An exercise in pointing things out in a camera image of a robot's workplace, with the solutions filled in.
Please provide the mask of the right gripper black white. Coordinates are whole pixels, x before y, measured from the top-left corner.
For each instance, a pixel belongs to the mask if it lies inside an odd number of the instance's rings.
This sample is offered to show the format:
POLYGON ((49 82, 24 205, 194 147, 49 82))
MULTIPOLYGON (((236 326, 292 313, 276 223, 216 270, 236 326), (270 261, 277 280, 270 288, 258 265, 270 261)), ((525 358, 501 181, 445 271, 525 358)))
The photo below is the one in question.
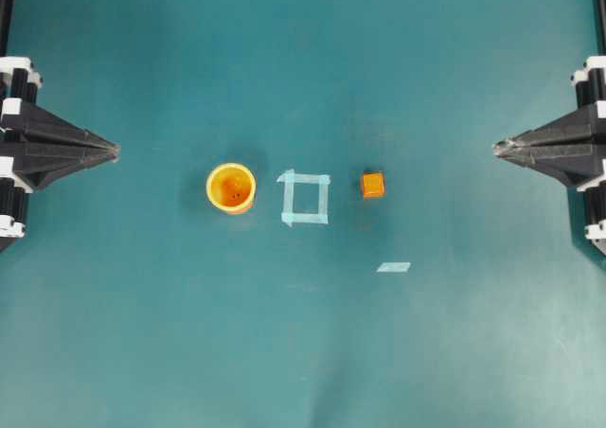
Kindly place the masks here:
POLYGON ((492 148, 497 158, 578 187, 584 202, 584 237, 605 254, 605 57, 589 57, 571 83, 576 111, 492 148))

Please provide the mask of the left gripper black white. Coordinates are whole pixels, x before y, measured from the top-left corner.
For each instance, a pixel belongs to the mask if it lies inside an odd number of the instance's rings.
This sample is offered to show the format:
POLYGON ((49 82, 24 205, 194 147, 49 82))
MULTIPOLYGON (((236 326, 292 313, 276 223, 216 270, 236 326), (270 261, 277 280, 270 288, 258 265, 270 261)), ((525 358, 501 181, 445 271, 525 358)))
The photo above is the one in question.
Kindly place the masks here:
POLYGON ((42 83, 31 59, 1 58, 1 252, 25 236, 32 192, 119 156, 119 145, 35 105, 42 83))

